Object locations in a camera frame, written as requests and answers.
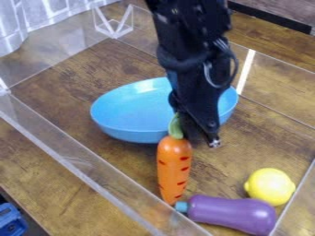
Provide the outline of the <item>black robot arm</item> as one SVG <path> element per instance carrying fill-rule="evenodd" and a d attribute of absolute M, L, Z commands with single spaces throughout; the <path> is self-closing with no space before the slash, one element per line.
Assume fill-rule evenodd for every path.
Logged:
<path fill-rule="evenodd" d="M 183 132 L 201 132 L 217 148 L 219 99 L 239 70 L 225 36 L 231 29 L 227 0 L 145 1 L 158 35 L 157 57 L 171 85 L 170 105 Z"/>

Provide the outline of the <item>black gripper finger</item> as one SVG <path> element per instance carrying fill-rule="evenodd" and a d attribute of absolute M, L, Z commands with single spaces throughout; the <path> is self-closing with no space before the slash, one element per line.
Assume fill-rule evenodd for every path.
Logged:
<path fill-rule="evenodd" d="M 219 100 L 225 94 L 225 90 L 217 88 L 202 88 L 194 90 L 186 88 L 181 90 L 181 104 L 195 102 L 201 108 L 198 112 L 198 123 L 206 133 L 206 143 L 210 148 L 218 148 L 221 141 L 221 118 L 219 118 Z"/>
<path fill-rule="evenodd" d="M 174 91 L 169 94 L 169 103 L 173 107 L 174 113 L 179 115 L 181 128 L 185 137 L 193 143 L 206 141 L 207 136 L 198 123 L 198 112 L 201 106 L 195 102 L 189 102 L 186 105 L 182 105 Z"/>

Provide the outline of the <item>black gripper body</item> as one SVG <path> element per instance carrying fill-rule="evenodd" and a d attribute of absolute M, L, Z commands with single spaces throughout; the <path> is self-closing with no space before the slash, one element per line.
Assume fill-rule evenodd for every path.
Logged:
<path fill-rule="evenodd" d="M 217 40 L 210 51 L 178 58 L 173 48 L 159 44 L 157 56 L 166 70 L 175 112 L 194 120 L 219 120 L 219 100 L 238 74 L 239 61 L 227 40 Z"/>

